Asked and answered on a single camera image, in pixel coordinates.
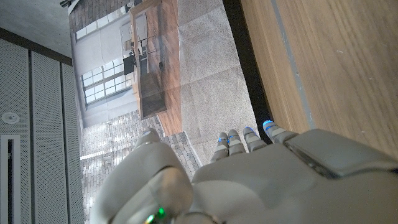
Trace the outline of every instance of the gray wall panel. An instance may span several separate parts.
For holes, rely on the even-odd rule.
[[[75,101],[75,73],[71,66],[62,64],[63,102],[65,110],[65,129],[67,140],[67,166],[71,223],[84,223],[83,193],[81,185],[80,150],[78,139],[78,120]]]
[[[0,134],[21,135],[21,222],[31,223],[28,51],[0,39],[0,117],[12,111],[16,124],[0,121]]]
[[[67,223],[60,63],[32,52],[36,223]]]

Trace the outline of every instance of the robot finger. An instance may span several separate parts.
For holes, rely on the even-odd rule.
[[[214,152],[209,163],[213,163],[222,158],[228,157],[228,148],[228,136],[225,133],[220,133],[218,135],[216,151]]]
[[[230,130],[228,132],[229,136],[229,156],[233,156],[235,154],[239,153],[244,153],[246,152],[244,150],[243,144],[241,142],[241,138],[238,135],[238,132],[236,130]]]
[[[261,140],[250,127],[245,127],[243,129],[243,136],[246,144],[248,145],[249,152],[253,152],[267,146],[267,144]]]

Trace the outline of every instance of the glass panel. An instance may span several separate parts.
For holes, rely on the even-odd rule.
[[[101,90],[104,90],[104,84],[100,84],[100,85],[94,87],[94,90],[95,90],[96,93],[101,91]]]
[[[112,21],[114,21],[117,18],[118,18],[118,14],[117,14],[116,11],[112,12],[111,14],[108,14],[108,21],[109,22],[112,22]]]
[[[94,96],[94,95],[91,95],[91,96],[89,96],[89,97],[86,97],[86,102],[87,102],[87,103],[92,102],[92,101],[95,101],[95,96]]]
[[[113,68],[104,72],[104,78],[111,77],[113,75]]]
[[[98,19],[97,24],[98,24],[98,27],[106,26],[108,24],[108,17],[104,16],[101,19]]]
[[[86,90],[85,93],[86,93],[86,96],[90,96],[90,95],[94,94],[94,88]]]
[[[102,73],[93,76],[93,82],[96,83],[96,82],[101,81],[101,80],[102,80]]]
[[[126,83],[120,83],[118,85],[116,85],[116,91],[122,90],[126,87]]]
[[[111,80],[111,81],[107,81],[107,82],[105,83],[105,88],[109,88],[109,87],[111,87],[111,86],[114,86],[114,79]]]
[[[107,88],[105,90],[106,95],[108,96],[109,94],[112,94],[115,92],[114,86],[112,86],[111,88]]]
[[[125,15],[125,13],[127,13],[127,12],[126,12],[126,8],[125,8],[124,6],[120,8],[120,13],[121,13],[122,15]]]
[[[93,84],[93,78],[87,78],[86,80],[83,81],[84,86],[88,86]]]
[[[76,39],[82,38],[86,34],[87,34],[87,30],[86,30],[86,27],[84,27],[81,30],[79,30],[78,32],[76,32]]]
[[[119,72],[123,72],[124,68],[123,68],[123,64],[117,66],[114,68],[114,73],[117,74]]]
[[[96,74],[101,73],[101,72],[102,72],[101,67],[96,68],[96,69],[93,70],[93,75],[96,75]]]
[[[122,58],[117,58],[117,59],[113,60],[113,65],[114,66],[118,66],[118,65],[120,65],[122,63],[123,63],[123,59]]]
[[[87,79],[89,77],[92,77],[93,73],[91,71],[87,72],[86,74],[83,75],[83,79]]]
[[[124,75],[119,76],[119,77],[114,79],[115,84],[119,84],[119,83],[124,82],[124,81],[125,81]]]
[[[107,71],[107,70],[113,68],[113,62],[108,62],[105,65],[103,65],[103,67],[104,67],[104,71]]]
[[[104,97],[104,96],[105,96],[105,92],[104,92],[104,91],[95,93],[95,99],[96,99],[96,100],[98,100],[98,99],[100,99],[100,98],[102,98],[102,97]]]

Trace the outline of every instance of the wooden surface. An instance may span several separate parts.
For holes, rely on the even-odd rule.
[[[141,85],[140,85],[140,74],[141,68],[139,66],[139,57],[138,57],[138,37],[137,37],[137,25],[136,25],[136,17],[145,13],[149,9],[156,7],[161,3],[161,0],[144,0],[142,3],[138,4],[136,7],[133,7],[129,10],[130,15],[130,24],[132,26],[132,34],[131,34],[131,41],[134,42],[133,51],[137,58],[137,65],[135,70],[135,83],[132,85],[132,89],[134,90],[134,97],[137,101],[137,109],[138,113],[140,114],[141,118],[143,117],[144,113],[142,110],[142,95],[141,95]]]
[[[149,69],[157,72],[164,91],[167,111],[158,113],[166,136],[182,132],[180,99],[180,62],[177,30],[177,0],[162,3],[146,12]],[[164,69],[160,71],[159,62]]]
[[[276,0],[316,128],[398,158],[398,1]],[[276,123],[308,129],[271,1],[242,0]]]

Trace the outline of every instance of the wall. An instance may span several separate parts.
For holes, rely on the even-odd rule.
[[[81,83],[81,76],[84,73],[123,56],[120,28],[129,22],[129,16],[126,14],[77,42],[75,36],[72,35],[73,68],[76,72],[81,119],[84,128],[137,109],[133,90],[124,91],[86,107]]]
[[[71,57],[68,10],[59,2],[2,0],[0,27]]]
[[[21,191],[20,200],[14,196],[20,204],[15,217],[21,223],[83,223],[73,69],[2,39],[0,67],[0,114],[21,118],[0,121],[1,135],[21,137],[21,156],[12,158],[20,163],[12,170],[13,190]]]

